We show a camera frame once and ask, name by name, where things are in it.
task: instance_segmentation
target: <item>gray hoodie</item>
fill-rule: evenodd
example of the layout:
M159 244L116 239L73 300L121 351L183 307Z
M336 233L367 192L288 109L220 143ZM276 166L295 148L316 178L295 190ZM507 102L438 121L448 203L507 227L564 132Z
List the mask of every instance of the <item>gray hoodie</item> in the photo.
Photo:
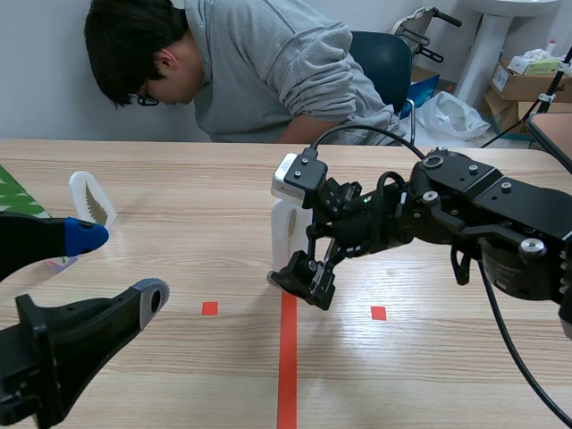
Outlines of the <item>gray hoodie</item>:
M185 11L205 69L197 123L212 141L270 143L299 114L403 135L348 54L348 27L303 0L185 0ZM330 142L390 141L342 131Z

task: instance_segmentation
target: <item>table surface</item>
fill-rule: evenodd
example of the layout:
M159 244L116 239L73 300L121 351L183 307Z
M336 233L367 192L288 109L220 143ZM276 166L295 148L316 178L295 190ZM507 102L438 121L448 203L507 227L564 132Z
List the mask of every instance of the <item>table surface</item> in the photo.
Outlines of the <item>table surface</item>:
M572 163L572 114L535 114L530 121L543 134L540 143L552 143Z
M92 172L116 205L110 242L52 276L44 264L0 288L45 307L109 297L159 277L171 300L90 384L62 428L276 427L281 294L269 287L270 183L299 147L5 141L0 163L54 215L73 215L70 175ZM544 153L462 150L514 179L572 193ZM416 161L397 147L324 147L339 182L372 189ZM560 428L505 350L474 268L459 287L449 249L414 242L338 267L329 312L299 302L298 427ZM558 308L498 294L514 342L549 394L572 412L572 343ZM204 301L219 316L201 316ZM374 321L384 306L387 321ZM33 427L31 420L16 427Z

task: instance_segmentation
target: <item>plastic bag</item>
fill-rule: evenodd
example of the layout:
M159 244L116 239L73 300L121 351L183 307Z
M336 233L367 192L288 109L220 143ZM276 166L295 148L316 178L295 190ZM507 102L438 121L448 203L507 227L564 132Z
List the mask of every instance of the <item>plastic bag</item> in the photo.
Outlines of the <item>plastic bag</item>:
M491 126L470 105L440 92L417 110L417 122L428 130L444 132L463 140L482 136Z

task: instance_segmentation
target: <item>ear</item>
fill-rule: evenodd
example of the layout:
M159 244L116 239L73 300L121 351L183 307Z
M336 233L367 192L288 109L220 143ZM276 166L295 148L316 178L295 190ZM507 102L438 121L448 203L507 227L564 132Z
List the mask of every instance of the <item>ear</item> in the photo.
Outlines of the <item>ear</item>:
M173 72L179 68L179 60L168 49L155 53L155 66L160 72Z

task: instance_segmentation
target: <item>black hair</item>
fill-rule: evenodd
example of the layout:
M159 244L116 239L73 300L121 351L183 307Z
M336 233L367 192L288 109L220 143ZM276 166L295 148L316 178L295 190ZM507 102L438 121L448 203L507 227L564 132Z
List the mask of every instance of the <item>black hair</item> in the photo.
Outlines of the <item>black hair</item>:
M130 105L147 79L163 78L154 54L188 29L171 0L93 0L84 32L97 85L115 106Z

